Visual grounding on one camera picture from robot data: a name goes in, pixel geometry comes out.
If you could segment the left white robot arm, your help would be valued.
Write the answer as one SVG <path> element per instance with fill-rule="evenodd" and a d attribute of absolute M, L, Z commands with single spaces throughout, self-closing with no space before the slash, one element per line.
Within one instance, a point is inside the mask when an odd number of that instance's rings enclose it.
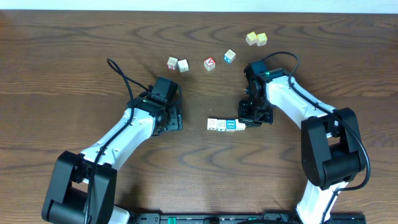
<path fill-rule="evenodd" d="M 42 207 L 51 223 L 129 223 L 131 213 L 114 203 L 118 171 L 151 136 L 182 129 L 180 102 L 137 97 L 122 118 L 79 154 L 56 160 Z"/>

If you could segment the cream wooden number block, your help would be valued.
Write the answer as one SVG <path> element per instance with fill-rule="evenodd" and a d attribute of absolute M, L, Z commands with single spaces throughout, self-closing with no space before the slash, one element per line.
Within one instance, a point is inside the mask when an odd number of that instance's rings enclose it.
<path fill-rule="evenodd" d="M 207 119 L 207 130 L 217 130 L 218 120 L 216 118 Z"/>

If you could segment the green sided wooden block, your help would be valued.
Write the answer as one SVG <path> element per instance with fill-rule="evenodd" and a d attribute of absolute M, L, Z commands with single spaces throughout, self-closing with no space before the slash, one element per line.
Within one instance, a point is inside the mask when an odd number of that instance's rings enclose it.
<path fill-rule="evenodd" d="M 226 131 L 226 120 L 225 119 L 217 120 L 216 130 L 220 131 L 220 132 Z"/>

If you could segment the plain cream wooden block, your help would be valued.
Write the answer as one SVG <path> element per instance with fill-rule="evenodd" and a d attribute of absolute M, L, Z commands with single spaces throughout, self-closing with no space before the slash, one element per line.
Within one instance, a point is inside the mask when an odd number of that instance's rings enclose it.
<path fill-rule="evenodd" d="M 244 131 L 246 129 L 246 125 L 244 123 L 239 122 L 238 119 L 236 119 L 235 122 L 236 122 L 236 131 Z"/>

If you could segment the blue faced wooden block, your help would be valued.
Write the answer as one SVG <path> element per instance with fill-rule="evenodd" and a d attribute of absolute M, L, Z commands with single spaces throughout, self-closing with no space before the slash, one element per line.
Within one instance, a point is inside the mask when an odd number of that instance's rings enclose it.
<path fill-rule="evenodd" d="M 226 120 L 226 131 L 233 132 L 236 130 L 236 120 L 235 119 L 227 119 Z"/>

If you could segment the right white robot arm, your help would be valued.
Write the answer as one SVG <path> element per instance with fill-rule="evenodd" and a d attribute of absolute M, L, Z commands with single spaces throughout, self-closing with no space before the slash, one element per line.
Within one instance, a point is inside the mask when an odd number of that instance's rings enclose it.
<path fill-rule="evenodd" d="M 297 221 L 330 221 L 338 194 L 349 189 L 357 173 L 370 171 L 355 113 L 317 100 L 283 68 L 246 67 L 244 74 L 249 98 L 239 102 L 239 122 L 247 127 L 271 124 L 273 109 L 278 107 L 300 128 L 301 161 L 308 182 L 295 209 Z"/>

